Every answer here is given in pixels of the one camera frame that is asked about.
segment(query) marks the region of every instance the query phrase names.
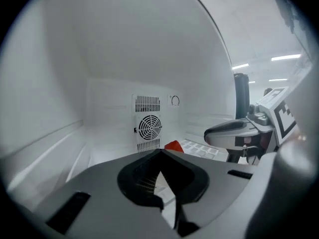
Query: ceiling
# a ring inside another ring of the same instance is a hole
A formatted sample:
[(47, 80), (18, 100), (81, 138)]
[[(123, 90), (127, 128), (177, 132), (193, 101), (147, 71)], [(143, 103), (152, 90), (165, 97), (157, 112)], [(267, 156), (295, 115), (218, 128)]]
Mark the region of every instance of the ceiling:
[(301, 45), (282, 19), (275, 0), (202, 0), (223, 36), (234, 70), (251, 81), (290, 78), (296, 59), (271, 57), (300, 54)]

